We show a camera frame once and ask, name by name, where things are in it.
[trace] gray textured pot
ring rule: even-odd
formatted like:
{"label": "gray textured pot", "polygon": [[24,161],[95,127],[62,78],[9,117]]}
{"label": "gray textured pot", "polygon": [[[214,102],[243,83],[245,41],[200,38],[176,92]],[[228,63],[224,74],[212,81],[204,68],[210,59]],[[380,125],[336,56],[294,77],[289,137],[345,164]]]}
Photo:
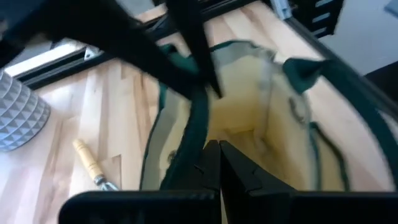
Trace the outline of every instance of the gray textured pot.
{"label": "gray textured pot", "polygon": [[50,106],[21,82],[0,71],[0,151],[32,139],[50,116]]}

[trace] wooden handle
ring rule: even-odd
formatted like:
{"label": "wooden handle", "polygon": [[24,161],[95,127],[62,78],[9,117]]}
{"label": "wooden handle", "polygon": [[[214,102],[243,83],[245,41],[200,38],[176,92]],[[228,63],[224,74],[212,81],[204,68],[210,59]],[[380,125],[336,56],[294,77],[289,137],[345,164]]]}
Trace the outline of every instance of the wooden handle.
{"label": "wooden handle", "polygon": [[91,155],[90,149],[81,139],[74,140],[73,146],[75,147],[76,152],[79,154],[80,159],[83,162],[83,165],[86,167],[91,179],[94,180],[94,178],[98,175],[104,174],[97,162],[94,160],[93,155]]}

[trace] canvas tote bag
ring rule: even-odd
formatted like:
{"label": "canvas tote bag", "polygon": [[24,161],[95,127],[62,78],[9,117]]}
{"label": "canvas tote bag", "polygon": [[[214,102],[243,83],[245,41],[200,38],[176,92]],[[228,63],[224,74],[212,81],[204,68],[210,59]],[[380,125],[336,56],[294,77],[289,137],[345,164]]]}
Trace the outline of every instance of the canvas tote bag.
{"label": "canvas tote bag", "polygon": [[[173,63],[197,72],[192,58],[163,46]],[[350,190],[348,164],[311,119],[305,90],[324,75],[367,122],[387,158],[396,184],[396,140],[376,108],[345,81],[333,62],[288,59],[250,41],[211,48],[224,97],[195,90],[188,101],[160,84],[159,113],[142,165],[141,190],[165,190],[211,139],[227,140],[244,155],[297,190]]]}

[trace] hardwood floor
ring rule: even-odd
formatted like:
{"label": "hardwood floor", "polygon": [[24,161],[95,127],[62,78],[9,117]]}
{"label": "hardwood floor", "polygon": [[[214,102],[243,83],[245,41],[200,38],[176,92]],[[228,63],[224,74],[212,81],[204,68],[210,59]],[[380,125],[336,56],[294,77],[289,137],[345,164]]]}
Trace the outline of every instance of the hardwood floor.
{"label": "hardwood floor", "polygon": [[[155,9],[152,17],[162,14]],[[151,13],[142,15],[150,19]],[[206,23],[211,44],[251,39],[288,57],[322,59],[260,2]],[[188,54],[178,34],[173,42]],[[37,93],[52,107],[44,129],[21,148],[0,154],[0,222],[56,223],[63,202],[96,190],[72,141],[82,138],[108,179],[137,190],[142,155],[157,114],[157,83],[134,67],[112,60],[45,86]],[[355,190],[392,190],[384,158],[358,114],[324,79],[308,91],[313,117],[344,151]]]}

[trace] white wall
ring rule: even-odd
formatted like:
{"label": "white wall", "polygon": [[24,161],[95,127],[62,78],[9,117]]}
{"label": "white wall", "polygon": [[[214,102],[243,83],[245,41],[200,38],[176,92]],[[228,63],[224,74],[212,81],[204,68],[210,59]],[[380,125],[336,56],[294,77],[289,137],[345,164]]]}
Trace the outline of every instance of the white wall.
{"label": "white wall", "polygon": [[398,61],[398,17],[384,10],[389,2],[345,0],[335,34],[320,41],[363,75]]}

